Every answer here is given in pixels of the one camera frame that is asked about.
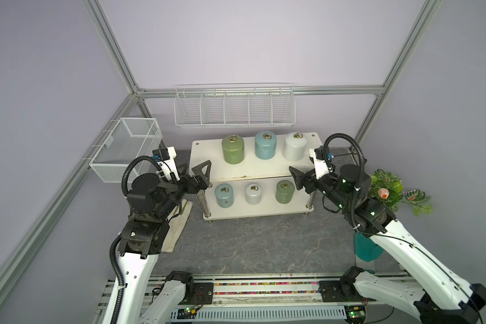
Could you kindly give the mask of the large white tea canister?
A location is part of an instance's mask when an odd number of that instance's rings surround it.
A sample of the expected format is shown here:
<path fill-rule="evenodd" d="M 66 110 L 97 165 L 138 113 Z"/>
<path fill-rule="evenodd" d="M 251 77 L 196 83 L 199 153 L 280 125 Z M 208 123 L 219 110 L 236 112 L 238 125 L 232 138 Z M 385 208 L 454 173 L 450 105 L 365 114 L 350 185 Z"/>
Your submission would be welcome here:
<path fill-rule="evenodd" d="M 285 137 L 283 157 L 289 161 L 299 161 L 304 157 L 307 139 L 303 133 L 293 132 Z"/>

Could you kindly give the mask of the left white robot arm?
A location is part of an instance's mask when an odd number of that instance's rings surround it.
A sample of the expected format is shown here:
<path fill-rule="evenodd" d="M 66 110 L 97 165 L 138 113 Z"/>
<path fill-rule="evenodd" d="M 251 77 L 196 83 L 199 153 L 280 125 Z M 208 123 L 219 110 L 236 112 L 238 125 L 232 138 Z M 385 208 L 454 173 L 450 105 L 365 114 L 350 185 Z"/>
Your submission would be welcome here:
<path fill-rule="evenodd" d="M 211 161 L 194 166 L 188 174 L 171 168 L 173 160 L 156 150 L 152 156 L 132 160 L 122 174 L 121 191 L 130 214 L 109 247 L 116 280 L 104 323 L 169 323 L 179 304 L 198 296 L 192 274 L 172 271 L 150 307 L 141 311 L 151 272 L 172 221 L 182 213 L 184 196 L 198 194 L 210 185 Z"/>

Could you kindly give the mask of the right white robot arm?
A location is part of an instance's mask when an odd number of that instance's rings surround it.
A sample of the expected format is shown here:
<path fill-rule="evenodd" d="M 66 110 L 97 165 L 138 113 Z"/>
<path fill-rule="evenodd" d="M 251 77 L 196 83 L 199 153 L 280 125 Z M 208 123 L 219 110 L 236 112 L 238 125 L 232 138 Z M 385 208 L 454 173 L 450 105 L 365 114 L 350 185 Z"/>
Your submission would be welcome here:
<path fill-rule="evenodd" d="M 329 143 L 344 139 L 354 148 L 358 164 L 347 164 L 336 172 Z M 380 278 L 353 266 L 340 278 L 340 292 L 350 298 L 373 299 L 412 315 L 421 323 L 482 323 L 486 287 L 469 283 L 436 259 L 403 226 L 391 209 L 369 193 L 377 179 L 365 172 L 365 159 L 358 143 L 347 134 L 329 136 L 310 152 L 314 168 L 290 167 L 297 190 L 321 193 L 341 213 L 355 233 L 370 239 L 390 254 L 418 283 L 410 287 Z"/>

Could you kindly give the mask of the large green tea canister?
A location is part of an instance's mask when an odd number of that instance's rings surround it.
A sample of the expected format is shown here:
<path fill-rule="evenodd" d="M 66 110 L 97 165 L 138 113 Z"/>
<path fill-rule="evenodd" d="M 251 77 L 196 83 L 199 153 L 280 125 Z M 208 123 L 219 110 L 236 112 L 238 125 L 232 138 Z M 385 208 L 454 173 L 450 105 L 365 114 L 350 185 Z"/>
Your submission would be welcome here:
<path fill-rule="evenodd" d="M 239 135 L 226 136 L 221 147 L 225 162 L 229 164 L 238 164 L 244 160 L 244 139 Z"/>

